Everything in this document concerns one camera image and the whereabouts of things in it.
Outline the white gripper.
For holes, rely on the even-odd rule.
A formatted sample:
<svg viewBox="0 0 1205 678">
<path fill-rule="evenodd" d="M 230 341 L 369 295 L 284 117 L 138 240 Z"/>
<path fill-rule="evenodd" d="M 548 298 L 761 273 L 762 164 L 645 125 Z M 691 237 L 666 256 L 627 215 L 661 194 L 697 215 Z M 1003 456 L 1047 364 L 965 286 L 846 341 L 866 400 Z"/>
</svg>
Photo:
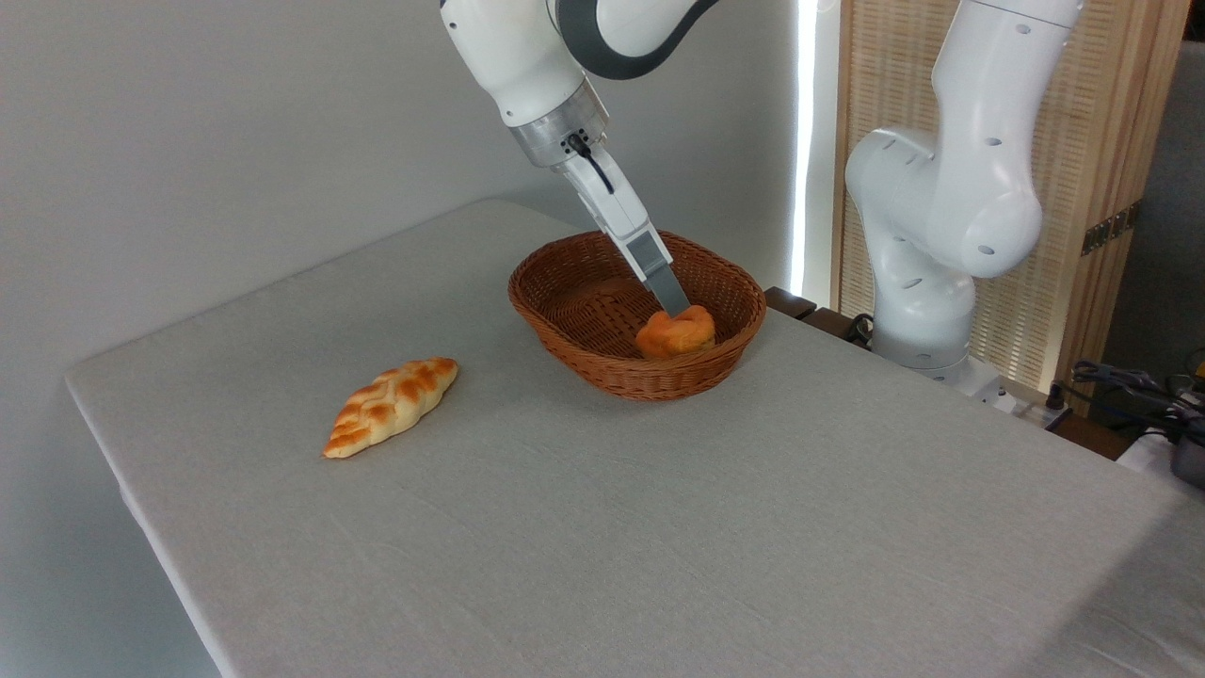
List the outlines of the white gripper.
<svg viewBox="0 0 1205 678">
<path fill-rule="evenodd" d="M 637 281 L 668 317 L 683 313 L 690 301 L 674 275 L 674 258 L 615 157 L 607 149 L 590 149 L 590 157 L 574 154 L 556 164 L 554 172 L 577 190 L 590 217 L 615 240 Z"/>
</svg>

